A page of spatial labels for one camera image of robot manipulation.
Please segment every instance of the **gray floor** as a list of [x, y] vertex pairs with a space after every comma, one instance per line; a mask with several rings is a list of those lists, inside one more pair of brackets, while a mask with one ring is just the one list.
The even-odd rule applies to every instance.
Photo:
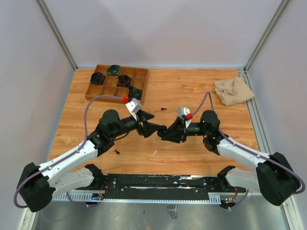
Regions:
[[35, 218], [32, 230], [286, 230], [282, 207], [251, 196], [233, 211], [218, 205], [180, 204], [171, 219], [166, 204], [102, 203], [77, 207], [53, 201]]

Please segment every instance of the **beige cloth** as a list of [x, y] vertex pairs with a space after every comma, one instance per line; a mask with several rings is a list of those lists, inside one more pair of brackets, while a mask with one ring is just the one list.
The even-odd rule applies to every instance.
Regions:
[[226, 106], [245, 102], [255, 97], [255, 94], [245, 84], [241, 77], [216, 81], [214, 86], [216, 94]]

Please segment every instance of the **wooden surface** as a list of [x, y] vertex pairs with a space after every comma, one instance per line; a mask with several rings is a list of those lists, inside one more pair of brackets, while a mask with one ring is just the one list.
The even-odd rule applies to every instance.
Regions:
[[[84, 94], [93, 71], [77, 69], [75, 72], [50, 160], [77, 146], [84, 138], [83, 116], [88, 104]], [[221, 120], [221, 130], [236, 141], [257, 149], [246, 104], [226, 107], [213, 90], [215, 81], [235, 76], [235, 69], [150, 69], [142, 110], [155, 115], [151, 122], [169, 127], [177, 117], [178, 107], [186, 106], [193, 112], [204, 94], [210, 91], [215, 111]], [[89, 133], [95, 129], [107, 109], [116, 109], [121, 119], [129, 116], [123, 104], [94, 102], [87, 116]], [[210, 109], [209, 98], [193, 121], [198, 122], [202, 112], [207, 109]], [[104, 173], [217, 174], [227, 165], [246, 170], [229, 158], [208, 152], [202, 137], [187, 137], [185, 143], [176, 144], [161, 141], [157, 134], [145, 139], [136, 131], [116, 141], [113, 148], [89, 163], [94, 163]]]

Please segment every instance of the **compartment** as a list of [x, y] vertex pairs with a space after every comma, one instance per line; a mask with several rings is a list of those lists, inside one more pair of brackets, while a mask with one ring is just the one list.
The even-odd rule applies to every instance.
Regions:
[[96, 97], [100, 94], [101, 90], [102, 90], [102, 85], [90, 84], [85, 95]]
[[132, 67], [122, 67], [120, 71], [120, 75], [128, 75], [129, 77], [133, 78], [134, 76], [134, 69]]
[[105, 65], [97, 65], [94, 73], [101, 72], [101, 73], [103, 73], [103, 75], [106, 76], [107, 75], [107, 73], [106, 73], [107, 68], [108, 68], [108, 66], [105, 66]]
[[129, 93], [129, 89], [128, 88], [116, 87], [114, 96], [124, 97], [124, 96], [128, 96], [128, 93]]
[[131, 85], [139, 90], [142, 90], [144, 87], [145, 79], [142, 78], [132, 78]]
[[118, 82], [118, 76], [110, 76], [110, 75], [107, 75], [106, 76], [106, 79], [104, 81], [104, 85], [107, 85], [107, 86], [116, 86], [117, 85], [117, 82]]
[[135, 78], [145, 78], [147, 74], [147, 69], [135, 69], [135, 74], [134, 77]]
[[103, 86], [100, 95], [114, 95], [116, 87], [114, 86]]

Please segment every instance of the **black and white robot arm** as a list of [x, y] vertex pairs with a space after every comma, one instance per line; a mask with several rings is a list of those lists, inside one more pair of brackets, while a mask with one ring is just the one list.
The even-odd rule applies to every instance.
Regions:
[[19, 194], [32, 212], [43, 209], [58, 195], [90, 186], [94, 180], [90, 169], [85, 167], [77, 172], [70, 172], [108, 151], [114, 145], [116, 137], [137, 130], [139, 135], [147, 138], [157, 130], [166, 129], [165, 126], [148, 122], [154, 115], [141, 110], [142, 105], [138, 100], [132, 99], [126, 107], [131, 116], [121, 120], [117, 111], [105, 111], [95, 131], [87, 136], [83, 146], [80, 143], [61, 156], [38, 166], [34, 163], [25, 166], [17, 188], [28, 180], [20, 188]]
[[225, 190], [229, 187], [250, 189], [279, 206], [300, 188], [301, 183], [284, 155], [278, 152], [270, 155], [236, 142], [221, 132], [220, 121], [212, 110], [203, 112], [198, 123], [193, 123], [191, 119], [189, 109], [180, 107], [176, 121], [167, 130], [158, 131], [158, 135], [162, 140], [175, 143], [185, 142], [187, 136], [203, 136], [207, 150], [229, 157], [251, 170], [244, 171], [235, 166], [221, 170], [218, 178]]

